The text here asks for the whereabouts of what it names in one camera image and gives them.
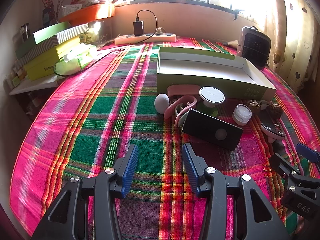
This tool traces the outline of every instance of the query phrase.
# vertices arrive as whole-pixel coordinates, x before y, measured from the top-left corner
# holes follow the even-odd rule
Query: plaid tablecloth
[[[278,123],[286,134],[285,140],[269,144],[257,116],[243,127],[233,152],[191,138],[154,108],[159,46],[235,53],[219,43],[178,37],[176,43],[123,46],[125,51],[110,54],[88,71],[67,79],[47,101],[21,146],[11,182],[13,213],[32,234],[71,176],[97,176],[124,156],[130,143],[135,143],[139,161],[131,190],[126,199],[117,201],[123,239],[198,239],[205,200],[191,193],[181,158],[182,144],[190,142],[197,155],[224,174],[250,174],[292,233],[298,216],[280,204],[283,182],[271,170],[268,157],[277,152],[302,174],[319,177],[313,164],[295,151],[298,142],[320,150],[319,132],[302,102],[266,68],[263,73],[277,88],[274,101],[284,110]],[[105,47],[102,53],[111,50]],[[239,102],[228,99],[218,106],[219,118],[234,124],[232,112]],[[227,239],[231,235],[229,216]]]

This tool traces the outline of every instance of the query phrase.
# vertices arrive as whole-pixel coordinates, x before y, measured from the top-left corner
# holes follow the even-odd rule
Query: black cable
[[[102,60],[102,59],[105,58],[106,56],[110,55],[111,53],[116,52],[116,51],[122,51],[122,50],[124,50],[124,49],[115,49],[115,50],[112,50],[112,51],[110,51],[108,54],[104,55],[103,57],[99,58],[97,61],[95,61],[94,63],[92,63],[89,67],[86,67],[86,68],[84,68],[84,69],[82,69],[82,70],[80,70],[80,71],[78,71],[78,72],[76,72],[76,73],[70,74],[70,75],[61,75],[61,74],[56,73],[56,65],[54,65],[54,67],[53,67],[53,72],[54,72],[57,76],[60,76],[60,77],[76,76],[76,75],[78,75],[78,74],[80,74],[80,73],[88,70],[88,69],[91,68],[94,64],[98,63],[100,60]]]
[[[155,15],[152,11],[147,10],[147,9],[142,9],[142,10],[140,10],[140,11],[138,11],[138,12],[137,12],[136,22],[137,22],[137,21],[139,21],[138,14],[139,14],[139,12],[141,12],[141,11],[148,11],[148,12],[152,13],[152,14],[153,14],[153,16],[154,16],[154,17],[155,17],[155,19],[156,19],[156,30],[155,30],[155,32],[154,32],[150,37],[148,37],[148,38],[146,38],[146,39],[144,39],[144,40],[142,40],[142,41],[139,41],[139,42],[144,42],[144,41],[146,41],[146,40],[150,39],[151,37],[153,37],[153,35],[155,35],[155,34],[156,34],[157,29],[158,29],[158,20],[157,20],[156,15]]]

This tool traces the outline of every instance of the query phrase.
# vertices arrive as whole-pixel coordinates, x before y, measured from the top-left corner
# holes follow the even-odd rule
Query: yellow box
[[[75,46],[80,44],[79,36],[71,38],[52,49],[49,49],[40,56],[34,58],[23,67],[27,71],[30,80],[53,74],[54,65]]]

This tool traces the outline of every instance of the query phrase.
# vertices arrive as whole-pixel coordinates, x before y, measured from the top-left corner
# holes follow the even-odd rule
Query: green box lid
[[[16,50],[17,59],[21,59],[29,50],[40,42],[62,32],[70,27],[69,22],[62,22],[55,25],[51,25],[47,28],[39,30],[31,35],[23,44]]]

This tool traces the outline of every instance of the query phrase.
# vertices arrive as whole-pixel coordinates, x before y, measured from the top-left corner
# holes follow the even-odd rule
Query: white jar lid
[[[233,120],[239,125],[246,125],[251,116],[250,108],[242,104],[237,105],[232,114]]]
[[[207,107],[215,107],[215,105],[222,104],[225,100],[224,94],[219,89],[213,87],[201,88],[199,95]]]

